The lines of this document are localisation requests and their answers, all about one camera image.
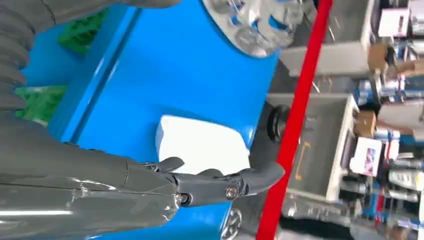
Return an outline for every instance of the blue table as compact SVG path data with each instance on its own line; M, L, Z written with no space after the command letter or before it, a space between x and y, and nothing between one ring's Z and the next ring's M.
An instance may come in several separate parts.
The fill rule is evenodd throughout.
M57 26L35 38L34 48L30 52L31 64L22 70L28 86L61 86L70 83L84 57L59 45L58 37L66 27Z
M238 51L200 0L161 10L117 6L104 25L49 125L56 138L156 162L156 128L172 114L231 127L251 145L277 55ZM100 239L218 240L230 207L183 208L162 227Z

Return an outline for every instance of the red pole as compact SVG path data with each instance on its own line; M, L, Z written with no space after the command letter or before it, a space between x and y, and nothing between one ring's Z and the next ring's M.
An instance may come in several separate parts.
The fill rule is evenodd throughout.
M257 240L273 240L276 234L287 185L292 173L295 153L299 144L299 137L302 132L309 93L315 78L321 45L328 29L327 22L332 4L333 0L320 0L318 6L318 13L307 46L302 72L297 82L293 104L291 105L284 137L278 152L277 162L285 169L285 175L268 192L256 234Z

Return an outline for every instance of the white foam block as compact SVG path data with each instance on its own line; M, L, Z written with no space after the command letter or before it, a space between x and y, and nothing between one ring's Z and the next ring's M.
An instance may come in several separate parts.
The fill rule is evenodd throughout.
M242 136L229 127L196 119L164 115L156 131L159 161L179 157L176 173L198 174L217 169L224 175L250 168Z

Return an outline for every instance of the gray robotic arm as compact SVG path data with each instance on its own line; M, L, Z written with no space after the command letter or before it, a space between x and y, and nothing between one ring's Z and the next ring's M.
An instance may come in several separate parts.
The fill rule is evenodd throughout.
M156 227L180 206L232 201L268 189L284 174L273 164L229 176L171 171L184 162L137 163L53 139L15 117L25 101L35 34L111 4L165 8L180 0L0 0L0 239L58 239Z

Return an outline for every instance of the white box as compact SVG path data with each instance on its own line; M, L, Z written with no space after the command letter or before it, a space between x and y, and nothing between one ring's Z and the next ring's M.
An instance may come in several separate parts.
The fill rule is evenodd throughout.
M350 160L350 170L356 174L376 177L379 170L383 143L366 137L358 137L354 157Z
M379 37L405 37L411 12L409 8L388 8L381 11Z

